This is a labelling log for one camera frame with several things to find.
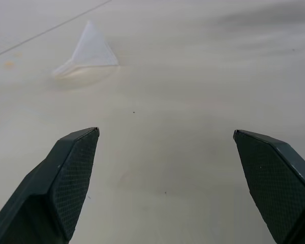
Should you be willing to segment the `clear plastic funnel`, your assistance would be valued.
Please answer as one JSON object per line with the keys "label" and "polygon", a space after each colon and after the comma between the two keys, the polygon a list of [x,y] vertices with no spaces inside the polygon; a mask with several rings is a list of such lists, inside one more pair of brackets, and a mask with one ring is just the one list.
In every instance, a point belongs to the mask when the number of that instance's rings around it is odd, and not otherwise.
{"label": "clear plastic funnel", "polygon": [[73,54],[52,71],[52,76],[62,77],[78,68],[118,65],[118,59],[101,31],[91,21],[87,21]]}

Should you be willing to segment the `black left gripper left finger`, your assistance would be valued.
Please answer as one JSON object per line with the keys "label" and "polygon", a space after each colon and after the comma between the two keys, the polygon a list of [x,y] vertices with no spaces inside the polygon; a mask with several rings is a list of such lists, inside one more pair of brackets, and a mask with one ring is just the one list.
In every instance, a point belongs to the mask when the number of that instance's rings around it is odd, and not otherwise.
{"label": "black left gripper left finger", "polygon": [[0,210],[0,244],[69,244],[87,196],[100,131],[59,139]]}

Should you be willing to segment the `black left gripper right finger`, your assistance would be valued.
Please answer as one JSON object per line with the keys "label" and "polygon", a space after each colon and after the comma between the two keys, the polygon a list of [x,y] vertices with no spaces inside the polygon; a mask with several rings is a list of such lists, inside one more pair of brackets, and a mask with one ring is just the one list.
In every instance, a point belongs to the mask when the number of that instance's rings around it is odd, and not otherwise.
{"label": "black left gripper right finger", "polygon": [[305,244],[305,160],[286,142],[235,130],[250,194],[276,244]]}

